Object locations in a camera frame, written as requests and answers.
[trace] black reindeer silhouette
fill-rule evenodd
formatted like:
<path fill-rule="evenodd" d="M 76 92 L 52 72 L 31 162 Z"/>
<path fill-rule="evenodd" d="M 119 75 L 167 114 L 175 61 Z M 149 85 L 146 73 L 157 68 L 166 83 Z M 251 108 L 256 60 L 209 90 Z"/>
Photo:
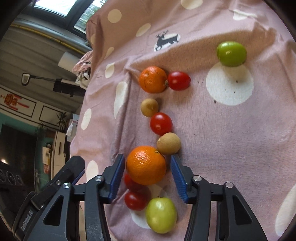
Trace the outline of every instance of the black reindeer silhouette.
<path fill-rule="evenodd" d="M 170 43 L 170 44 L 173 44 L 173 43 L 178 43 L 179 41 L 178 41 L 178 34 L 176 35 L 176 36 L 174 36 L 174 37 L 171 37 L 171 38 L 169 38 L 169 39 L 164 39 L 164 37 L 165 37 L 165 35 L 168 33 L 168 30 L 167 31 L 164 31 L 163 32 L 163 34 L 161 35 L 161 36 L 159 36 L 159 34 L 158 35 L 156 35 L 156 37 L 158 38 L 158 40 L 157 40 L 157 43 L 156 43 L 156 48 L 155 48 L 155 50 L 156 51 L 158 51 L 158 50 L 160 50 L 162 47 L 163 47 L 163 45 L 165 45 L 165 44 L 167 44 L 167 43 Z"/>

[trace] window pane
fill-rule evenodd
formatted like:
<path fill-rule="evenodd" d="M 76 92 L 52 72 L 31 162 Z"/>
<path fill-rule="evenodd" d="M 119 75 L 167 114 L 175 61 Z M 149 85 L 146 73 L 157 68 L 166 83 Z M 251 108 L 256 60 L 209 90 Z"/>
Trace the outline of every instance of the window pane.
<path fill-rule="evenodd" d="M 94 0 L 93 3 L 81 15 L 74 28 L 85 33 L 87 21 L 105 4 L 105 2 L 107 2 L 107 0 Z"/>
<path fill-rule="evenodd" d="M 77 0 L 37 0 L 35 7 L 67 16 Z"/>

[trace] screw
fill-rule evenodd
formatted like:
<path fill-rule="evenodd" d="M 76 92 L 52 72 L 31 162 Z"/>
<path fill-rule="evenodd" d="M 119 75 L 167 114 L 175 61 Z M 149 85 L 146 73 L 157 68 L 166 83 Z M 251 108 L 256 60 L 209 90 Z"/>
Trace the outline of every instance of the screw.
<path fill-rule="evenodd" d="M 193 180 L 196 182 L 200 182 L 202 180 L 202 177 L 201 176 L 194 176 Z"/>
<path fill-rule="evenodd" d="M 228 188 L 233 188 L 234 187 L 233 183 L 231 183 L 231 182 L 225 183 L 225 186 L 228 187 Z"/>
<path fill-rule="evenodd" d="M 63 188 L 69 188 L 71 186 L 71 183 L 64 183 Z"/>
<path fill-rule="evenodd" d="M 98 175 L 98 176 L 95 177 L 95 180 L 96 180 L 97 182 L 101 182 L 102 180 L 104 180 L 104 177 L 101 176 L 101 175 Z"/>

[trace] orange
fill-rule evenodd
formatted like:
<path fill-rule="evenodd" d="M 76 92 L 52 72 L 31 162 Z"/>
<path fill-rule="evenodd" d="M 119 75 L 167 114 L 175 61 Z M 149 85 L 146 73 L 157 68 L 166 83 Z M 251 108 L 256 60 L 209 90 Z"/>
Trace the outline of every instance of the orange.
<path fill-rule="evenodd" d="M 139 146 L 126 159 L 126 169 L 131 179 L 142 185 L 155 184 L 164 177 L 166 162 L 152 146 Z"/>
<path fill-rule="evenodd" d="M 161 93 L 167 87 L 167 76 L 164 70 L 150 66 L 142 71 L 139 76 L 141 88 L 151 94 Z"/>

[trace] window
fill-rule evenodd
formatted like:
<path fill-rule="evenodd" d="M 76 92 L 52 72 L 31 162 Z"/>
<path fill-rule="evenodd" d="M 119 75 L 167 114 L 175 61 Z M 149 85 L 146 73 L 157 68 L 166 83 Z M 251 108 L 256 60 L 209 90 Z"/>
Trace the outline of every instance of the window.
<path fill-rule="evenodd" d="M 86 23 L 107 0 L 33 0 L 23 11 L 86 39 Z"/>
<path fill-rule="evenodd" d="M 107 0 L 94 0 L 93 3 L 89 5 L 89 7 L 81 15 L 74 28 L 85 33 L 87 21 L 104 5 L 105 2 L 107 2 Z"/>
<path fill-rule="evenodd" d="M 77 0 L 38 0 L 35 7 L 67 16 Z"/>

